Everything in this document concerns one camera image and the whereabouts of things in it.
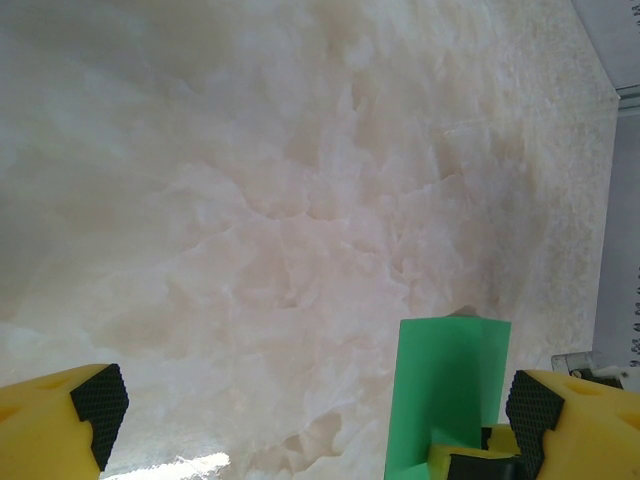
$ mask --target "stone texture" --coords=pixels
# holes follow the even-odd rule
[[[380,478],[402,318],[590,345],[617,96],[568,0],[9,0],[0,63],[0,381],[119,363],[111,475]]]

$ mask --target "green object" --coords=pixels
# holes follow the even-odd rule
[[[400,323],[385,479],[428,479],[432,442],[480,448],[498,420],[510,333],[483,318]]]

